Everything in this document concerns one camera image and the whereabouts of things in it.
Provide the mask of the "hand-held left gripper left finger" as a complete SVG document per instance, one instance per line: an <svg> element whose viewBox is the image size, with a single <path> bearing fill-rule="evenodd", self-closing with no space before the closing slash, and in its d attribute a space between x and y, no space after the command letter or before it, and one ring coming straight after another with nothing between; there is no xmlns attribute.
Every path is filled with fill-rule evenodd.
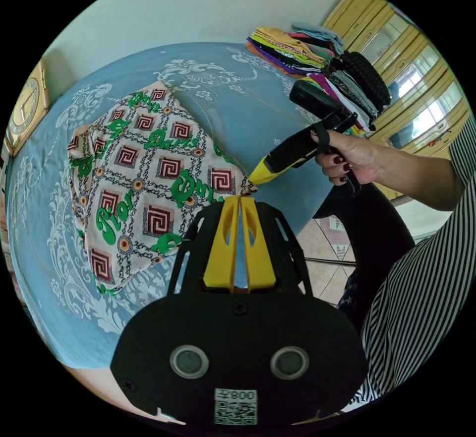
<svg viewBox="0 0 476 437"><path fill-rule="evenodd" d="M238 196L227 197L212 242L203 282L206 286L233 286L237 255Z"/></svg>

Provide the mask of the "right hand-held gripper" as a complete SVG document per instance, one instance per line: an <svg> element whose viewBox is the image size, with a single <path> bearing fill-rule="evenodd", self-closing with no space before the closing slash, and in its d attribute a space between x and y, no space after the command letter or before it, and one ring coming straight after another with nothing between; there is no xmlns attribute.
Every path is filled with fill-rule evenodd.
<svg viewBox="0 0 476 437"><path fill-rule="evenodd" d="M365 171L357 167L353 170L350 160L335 146L330 144L329 133L346 135L347 131L357 125L357 114L348 112L331 113L325 119L313 123L284 140L279 146L260 160L249 175L254 185L266 184L289 169L297 169L317 155L334 155L348 163L345 173L346 184L352 194L357 194L364 184L375 182L375 171Z"/></svg>

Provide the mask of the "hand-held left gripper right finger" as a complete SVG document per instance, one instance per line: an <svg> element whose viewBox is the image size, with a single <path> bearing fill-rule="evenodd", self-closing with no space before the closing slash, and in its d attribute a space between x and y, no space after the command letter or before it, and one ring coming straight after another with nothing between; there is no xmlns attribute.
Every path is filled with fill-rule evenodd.
<svg viewBox="0 0 476 437"><path fill-rule="evenodd" d="M272 289L276 276L261 226L256 203L251 197L240 199L243 224L247 288L250 292Z"/></svg>

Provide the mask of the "person's right hand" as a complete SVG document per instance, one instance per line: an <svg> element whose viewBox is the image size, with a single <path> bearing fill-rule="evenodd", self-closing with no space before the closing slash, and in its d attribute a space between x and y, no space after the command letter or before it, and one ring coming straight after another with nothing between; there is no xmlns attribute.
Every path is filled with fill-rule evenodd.
<svg viewBox="0 0 476 437"><path fill-rule="evenodd" d="M320 152L315 162L334 186L343 186L352 171L361 185L376 182L380 168L379 147L356 136L329 131L330 147L336 152Z"/></svg>

